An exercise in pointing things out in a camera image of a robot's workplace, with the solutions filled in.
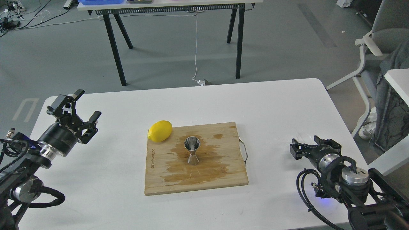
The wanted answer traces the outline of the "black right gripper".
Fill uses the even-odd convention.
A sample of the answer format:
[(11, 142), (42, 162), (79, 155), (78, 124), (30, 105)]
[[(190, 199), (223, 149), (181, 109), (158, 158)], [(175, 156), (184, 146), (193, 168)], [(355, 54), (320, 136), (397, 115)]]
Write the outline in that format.
[(295, 160), (308, 158), (318, 171), (323, 171), (338, 157), (341, 157), (342, 146), (333, 139), (322, 139), (317, 135), (314, 136), (316, 145), (299, 143), (292, 138), (290, 144), (290, 153)]

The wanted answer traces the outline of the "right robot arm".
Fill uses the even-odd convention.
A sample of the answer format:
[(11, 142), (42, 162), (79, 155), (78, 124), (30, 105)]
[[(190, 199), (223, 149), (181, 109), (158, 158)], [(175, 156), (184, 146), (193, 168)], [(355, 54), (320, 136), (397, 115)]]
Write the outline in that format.
[(315, 145), (293, 139), (290, 152), (294, 159), (307, 158), (315, 169), (304, 169), (297, 176), (297, 191), (318, 219), (333, 229), (340, 227), (325, 218), (308, 199), (304, 181), (313, 175), (315, 196), (334, 198), (348, 210), (349, 223), (354, 230), (407, 230), (408, 198), (393, 188), (374, 168), (357, 167), (356, 161), (341, 154), (341, 145), (332, 139), (314, 137)]

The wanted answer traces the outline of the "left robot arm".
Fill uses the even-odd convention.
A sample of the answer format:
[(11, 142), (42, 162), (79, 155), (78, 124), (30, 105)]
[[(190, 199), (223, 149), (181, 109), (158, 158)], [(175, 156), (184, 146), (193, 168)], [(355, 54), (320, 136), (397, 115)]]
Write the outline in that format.
[(15, 133), (14, 128), (1, 139), (1, 158), (15, 158), (1, 168), (2, 230), (17, 230), (28, 208), (49, 208), (65, 201), (64, 194), (46, 187), (35, 173), (41, 167), (49, 169), (56, 156), (67, 156), (76, 143), (86, 144), (98, 132), (100, 111), (95, 111), (87, 122), (76, 114), (76, 102), (84, 93), (79, 89), (71, 96), (57, 96), (47, 107), (47, 114), (56, 122), (38, 140)]

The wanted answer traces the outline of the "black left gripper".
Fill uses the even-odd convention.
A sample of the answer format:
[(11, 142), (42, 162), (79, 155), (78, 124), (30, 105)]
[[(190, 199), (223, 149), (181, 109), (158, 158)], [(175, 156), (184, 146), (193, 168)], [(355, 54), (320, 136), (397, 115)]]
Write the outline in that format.
[(89, 121), (83, 122), (76, 114), (76, 101), (85, 93), (84, 90), (76, 90), (73, 95), (59, 95), (51, 106), (47, 107), (47, 114), (56, 118), (38, 139), (42, 147), (50, 147), (51, 151), (67, 156), (76, 143), (87, 144), (98, 132), (97, 120), (101, 116), (100, 111), (95, 111)]

